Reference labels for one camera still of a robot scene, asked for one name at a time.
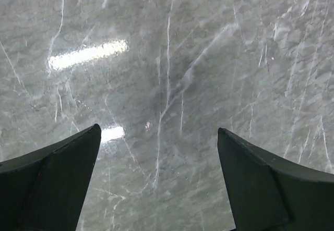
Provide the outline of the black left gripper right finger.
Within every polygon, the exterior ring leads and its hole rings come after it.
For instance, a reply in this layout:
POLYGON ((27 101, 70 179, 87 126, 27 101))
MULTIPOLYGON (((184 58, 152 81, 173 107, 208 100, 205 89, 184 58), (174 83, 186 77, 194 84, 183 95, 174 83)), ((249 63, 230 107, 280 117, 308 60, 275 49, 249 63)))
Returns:
POLYGON ((333 230, 333 174, 286 160, 219 128, 236 230, 333 230))

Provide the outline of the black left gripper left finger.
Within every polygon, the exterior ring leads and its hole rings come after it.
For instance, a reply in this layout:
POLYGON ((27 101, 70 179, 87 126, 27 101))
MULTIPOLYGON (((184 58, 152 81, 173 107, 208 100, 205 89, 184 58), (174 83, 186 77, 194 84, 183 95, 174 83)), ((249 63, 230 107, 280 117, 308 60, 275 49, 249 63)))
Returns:
POLYGON ((98 124, 1 162, 1 230, 76 230, 101 143, 98 124))

